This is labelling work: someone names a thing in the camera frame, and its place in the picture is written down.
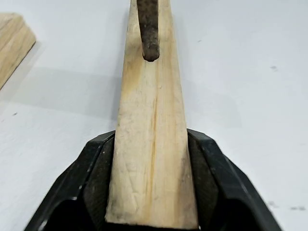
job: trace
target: white surface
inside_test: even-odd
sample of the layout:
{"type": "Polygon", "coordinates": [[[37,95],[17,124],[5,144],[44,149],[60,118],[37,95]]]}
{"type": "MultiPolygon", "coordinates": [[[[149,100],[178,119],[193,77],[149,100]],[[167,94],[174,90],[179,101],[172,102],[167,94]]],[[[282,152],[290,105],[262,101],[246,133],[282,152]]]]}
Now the white surface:
{"type": "MultiPolygon", "coordinates": [[[[115,128],[128,0],[2,0],[38,42],[0,90],[0,230],[28,223],[115,128]]],[[[308,2],[173,0],[189,128],[214,138],[285,231],[308,227],[308,2]]]]}

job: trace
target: light wood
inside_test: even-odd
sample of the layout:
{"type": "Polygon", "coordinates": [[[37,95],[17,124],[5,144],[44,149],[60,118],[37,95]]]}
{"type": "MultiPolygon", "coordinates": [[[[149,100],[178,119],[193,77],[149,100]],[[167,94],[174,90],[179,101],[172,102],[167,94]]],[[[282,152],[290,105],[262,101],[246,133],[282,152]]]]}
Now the light wood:
{"type": "Polygon", "coordinates": [[[160,56],[142,57],[131,0],[109,200],[111,223],[198,227],[169,0],[159,0],[160,56]]]}
{"type": "Polygon", "coordinates": [[[0,13],[0,89],[36,41],[22,16],[0,13]]]}

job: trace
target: clamp jaw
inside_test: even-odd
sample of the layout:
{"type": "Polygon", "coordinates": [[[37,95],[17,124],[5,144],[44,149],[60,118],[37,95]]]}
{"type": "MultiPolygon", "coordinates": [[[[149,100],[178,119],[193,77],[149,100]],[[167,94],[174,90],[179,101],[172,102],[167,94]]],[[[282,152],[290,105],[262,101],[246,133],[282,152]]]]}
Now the clamp jaw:
{"type": "MultiPolygon", "coordinates": [[[[281,231],[250,180],[216,142],[203,133],[187,131],[200,228],[281,231]]],[[[105,222],[114,140],[112,131],[86,144],[55,181],[25,231],[159,230],[105,222]]]]}

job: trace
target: wood piece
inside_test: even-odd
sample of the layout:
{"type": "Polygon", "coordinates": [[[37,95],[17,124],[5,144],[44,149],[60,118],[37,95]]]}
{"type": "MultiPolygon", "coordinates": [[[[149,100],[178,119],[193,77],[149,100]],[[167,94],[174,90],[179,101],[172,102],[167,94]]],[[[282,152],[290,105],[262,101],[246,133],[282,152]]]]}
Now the wood piece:
{"type": "Polygon", "coordinates": [[[36,38],[16,13],[0,13],[0,89],[32,48],[36,38]]]}
{"type": "Polygon", "coordinates": [[[137,8],[143,57],[152,62],[159,57],[158,0],[137,0],[137,8]]]}
{"type": "Polygon", "coordinates": [[[131,0],[105,219],[195,229],[197,211],[169,0],[159,0],[159,40],[159,58],[144,60],[136,0],[131,0]]]}

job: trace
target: wooden block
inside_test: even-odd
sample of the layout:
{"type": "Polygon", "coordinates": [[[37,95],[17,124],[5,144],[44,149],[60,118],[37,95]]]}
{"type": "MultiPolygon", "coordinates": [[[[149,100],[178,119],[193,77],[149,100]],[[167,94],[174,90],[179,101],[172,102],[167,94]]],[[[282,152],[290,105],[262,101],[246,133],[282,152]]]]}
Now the wooden block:
{"type": "Polygon", "coordinates": [[[163,228],[198,227],[176,41],[169,0],[159,0],[160,56],[142,57],[131,0],[115,151],[105,219],[163,228]]]}
{"type": "Polygon", "coordinates": [[[0,13],[0,89],[32,48],[36,38],[16,13],[0,13]]]}

